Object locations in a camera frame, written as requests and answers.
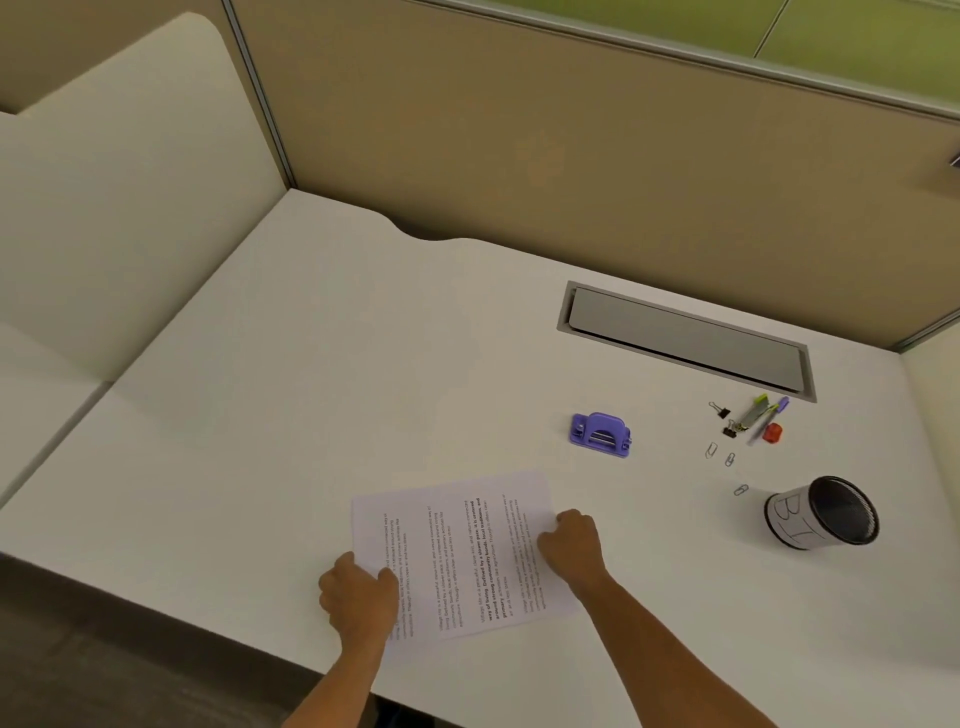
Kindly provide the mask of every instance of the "hand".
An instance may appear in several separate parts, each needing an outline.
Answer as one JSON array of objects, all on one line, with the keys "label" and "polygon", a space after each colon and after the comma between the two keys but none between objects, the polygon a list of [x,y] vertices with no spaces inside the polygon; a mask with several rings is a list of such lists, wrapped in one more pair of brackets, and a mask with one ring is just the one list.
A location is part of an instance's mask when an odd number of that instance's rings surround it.
[{"label": "hand", "polygon": [[320,577],[320,606],[340,633],[344,652],[383,649],[396,624],[399,584],[389,569],[376,578],[353,563],[348,551]]},{"label": "hand", "polygon": [[603,563],[596,524],[580,511],[563,511],[557,516],[557,530],[541,533],[537,546],[550,569],[577,596],[610,577]]}]

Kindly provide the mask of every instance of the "paper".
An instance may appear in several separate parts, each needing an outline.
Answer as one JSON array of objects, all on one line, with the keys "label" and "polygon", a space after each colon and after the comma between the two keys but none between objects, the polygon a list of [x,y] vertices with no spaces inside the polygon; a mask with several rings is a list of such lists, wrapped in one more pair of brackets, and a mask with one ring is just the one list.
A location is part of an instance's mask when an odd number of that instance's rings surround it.
[{"label": "paper", "polygon": [[400,582],[391,641],[432,642],[575,610],[537,549],[556,525],[546,476],[513,473],[354,498],[353,552]]}]

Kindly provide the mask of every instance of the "gray carpet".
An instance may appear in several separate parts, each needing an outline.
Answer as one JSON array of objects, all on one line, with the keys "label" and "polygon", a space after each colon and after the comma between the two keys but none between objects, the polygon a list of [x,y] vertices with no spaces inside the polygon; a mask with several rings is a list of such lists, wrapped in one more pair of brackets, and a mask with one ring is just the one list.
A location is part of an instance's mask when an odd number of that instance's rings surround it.
[{"label": "gray carpet", "polygon": [[3,728],[276,728],[318,679],[0,556]]}]

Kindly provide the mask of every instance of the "mesh pencil cup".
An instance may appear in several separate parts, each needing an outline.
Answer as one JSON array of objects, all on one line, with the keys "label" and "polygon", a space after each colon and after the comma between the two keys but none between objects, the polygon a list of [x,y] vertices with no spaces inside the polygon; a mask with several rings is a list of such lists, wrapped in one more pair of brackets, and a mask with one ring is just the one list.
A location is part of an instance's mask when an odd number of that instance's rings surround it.
[{"label": "mesh pencil cup", "polygon": [[802,551],[841,544],[864,546],[880,530],[870,499],[849,480],[835,475],[770,496],[764,516],[782,543]]}]

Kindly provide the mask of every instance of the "red object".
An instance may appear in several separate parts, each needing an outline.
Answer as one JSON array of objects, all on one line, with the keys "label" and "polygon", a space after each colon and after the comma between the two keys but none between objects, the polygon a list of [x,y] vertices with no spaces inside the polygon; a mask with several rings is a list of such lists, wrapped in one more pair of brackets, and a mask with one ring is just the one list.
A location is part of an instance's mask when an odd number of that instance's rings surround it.
[{"label": "red object", "polygon": [[771,445],[775,445],[780,441],[780,436],[783,434],[783,428],[777,423],[770,423],[767,425],[767,428],[763,430],[763,439],[766,440]]}]

